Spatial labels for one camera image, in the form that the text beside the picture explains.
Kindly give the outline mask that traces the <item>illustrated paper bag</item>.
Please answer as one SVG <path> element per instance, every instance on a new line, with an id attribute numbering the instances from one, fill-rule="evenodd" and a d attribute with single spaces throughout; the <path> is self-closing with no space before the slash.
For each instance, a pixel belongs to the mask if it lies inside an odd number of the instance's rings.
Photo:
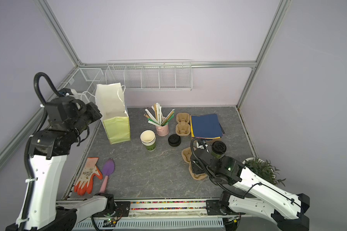
<path id="1" fill-rule="evenodd" d="M 101 122 L 110 144 L 131 140 L 130 118 L 124 100 L 125 86 L 121 83 L 97 84 L 94 94 Z"/>

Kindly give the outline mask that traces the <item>brown pulp cup carrier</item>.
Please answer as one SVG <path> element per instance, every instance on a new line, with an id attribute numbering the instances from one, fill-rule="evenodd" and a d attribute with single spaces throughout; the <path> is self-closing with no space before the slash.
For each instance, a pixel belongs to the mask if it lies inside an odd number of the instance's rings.
<path id="1" fill-rule="evenodd" d="M 193 179 L 200 181 L 200 180 L 204 180 L 207 177 L 207 175 L 205 173 L 201 173 L 201 174 L 193 173 L 192 163 L 191 163 L 192 151 L 191 151 L 190 147 L 185 148 L 181 152 L 181 156 L 182 156 L 183 160 L 189 165 L 189 172 L 190 172 Z"/>

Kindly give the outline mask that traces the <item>green paper coffee cup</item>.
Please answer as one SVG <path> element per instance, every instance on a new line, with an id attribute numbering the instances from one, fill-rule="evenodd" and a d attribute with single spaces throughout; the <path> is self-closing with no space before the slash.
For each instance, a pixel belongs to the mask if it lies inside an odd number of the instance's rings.
<path id="1" fill-rule="evenodd" d="M 215 141 L 212 144 L 211 149 L 212 149 L 211 155 L 216 157 L 217 159 L 221 159 L 225 155 L 225 152 L 227 150 L 227 146 L 222 141 Z"/>

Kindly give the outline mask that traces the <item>black cup lid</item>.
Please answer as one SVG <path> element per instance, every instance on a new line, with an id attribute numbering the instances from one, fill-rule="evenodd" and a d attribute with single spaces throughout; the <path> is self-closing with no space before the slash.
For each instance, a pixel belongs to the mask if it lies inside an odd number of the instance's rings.
<path id="1" fill-rule="evenodd" d="M 223 155 L 227 150 L 227 146 L 222 141 L 215 141 L 212 144 L 212 152 L 216 155 Z"/>

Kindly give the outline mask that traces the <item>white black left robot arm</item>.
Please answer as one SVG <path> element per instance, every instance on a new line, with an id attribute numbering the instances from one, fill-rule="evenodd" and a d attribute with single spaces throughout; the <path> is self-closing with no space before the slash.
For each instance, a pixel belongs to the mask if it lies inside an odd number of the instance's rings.
<path id="1" fill-rule="evenodd" d="M 57 90 L 50 77 L 39 72 L 33 86 L 43 108 L 43 116 L 29 137 L 24 152 L 28 178 L 21 212 L 9 231 L 70 231 L 97 213 L 114 213 L 114 196 L 98 193 L 73 206 L 56 205 L 56 195 L 64 163 L 73 144 L 82 142 L 81 134 L 101 118 L 94 103 L 84 103 L 70 95 L 69 89 Z"/>

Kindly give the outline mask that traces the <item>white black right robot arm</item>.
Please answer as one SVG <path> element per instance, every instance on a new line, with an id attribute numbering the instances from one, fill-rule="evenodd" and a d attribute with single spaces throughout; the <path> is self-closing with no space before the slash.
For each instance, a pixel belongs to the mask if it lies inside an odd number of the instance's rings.
<path id="1" fill-rule="evenodd" d="M 190 142 L 191 161 L 223 189 L 218 201 L 219 212 L 244 213 L 269 220 L 282 231 L 308 231 L 306 212 L 310 198 L 287 192 L 252 172 L 242 162 L 228 156 L 216 158 L 206 143 L 198 138 Z"/>

